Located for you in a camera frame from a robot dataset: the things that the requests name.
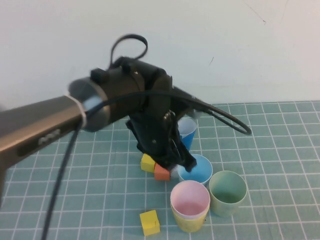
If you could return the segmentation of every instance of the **paper cup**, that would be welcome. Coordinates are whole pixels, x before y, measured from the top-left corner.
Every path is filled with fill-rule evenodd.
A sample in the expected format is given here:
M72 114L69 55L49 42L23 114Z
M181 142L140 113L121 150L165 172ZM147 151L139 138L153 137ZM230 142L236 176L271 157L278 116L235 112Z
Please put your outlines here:
M196 166L191 170L191 172L187 172L183 166L178 165L177 173L179 180L193 180L206 185L213 174L212 164L202 155L192 154L192 156L196 159Z
M193 180L178 183L171 191L172 211L186 220L206 215L210 206L210 194L205 186Z
M178 130L181 141L188 150L190 150L197 127L197 124L191 118L181 118L178 121Z
M184 232L193 233L201 229L202 225L205 222L208 210L202 216L196 219L185 219L183 217L178 216L174 210L172 211L178 227Z
M244 201L248 187L245 180L233 171L219 171L209 181L212 212L227 217L234 214Z

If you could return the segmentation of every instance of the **orange block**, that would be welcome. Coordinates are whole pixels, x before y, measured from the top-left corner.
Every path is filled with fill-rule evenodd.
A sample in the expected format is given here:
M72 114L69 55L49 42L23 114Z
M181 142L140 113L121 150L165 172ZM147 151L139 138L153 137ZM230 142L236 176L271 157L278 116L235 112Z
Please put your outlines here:
M170 181L170 172L156 163L154 167L154 178L155 180Z

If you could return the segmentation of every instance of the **blue cup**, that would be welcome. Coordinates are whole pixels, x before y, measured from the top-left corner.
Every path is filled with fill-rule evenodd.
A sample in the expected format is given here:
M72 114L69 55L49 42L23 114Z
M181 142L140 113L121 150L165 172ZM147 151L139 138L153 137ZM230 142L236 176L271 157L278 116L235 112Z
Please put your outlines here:
M185 145L188 151L190 150L192 141L194 139L197 124L191 118L181 118L178 121L178 130L182 143Z
M191 170L191 172L187 172L183 166L178 165L177 173L179 175L179 180L180 182L193 180L206 185L214 172L212 164L202 155L192 154L192 156L196 160L196 166Z

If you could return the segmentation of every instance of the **white wall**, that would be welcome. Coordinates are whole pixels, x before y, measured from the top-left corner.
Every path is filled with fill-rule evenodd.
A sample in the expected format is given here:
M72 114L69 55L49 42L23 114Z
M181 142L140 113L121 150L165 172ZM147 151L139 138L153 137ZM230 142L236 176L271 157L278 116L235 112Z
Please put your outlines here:
M210 103L320 99L320 0L3 0L0 103L60 96L108 66L126 33L145 36L144 60Z

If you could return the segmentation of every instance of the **yellow block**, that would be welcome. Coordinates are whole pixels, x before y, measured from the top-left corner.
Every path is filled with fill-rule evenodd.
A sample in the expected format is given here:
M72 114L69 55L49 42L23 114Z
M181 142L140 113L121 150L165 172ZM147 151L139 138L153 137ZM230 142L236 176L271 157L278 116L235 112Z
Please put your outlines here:
M156 210L140 213L140 220L145 236L160 233L160 223Z
M146 172L155 172L156 162L147 154L143 154L141 159L141 169Z

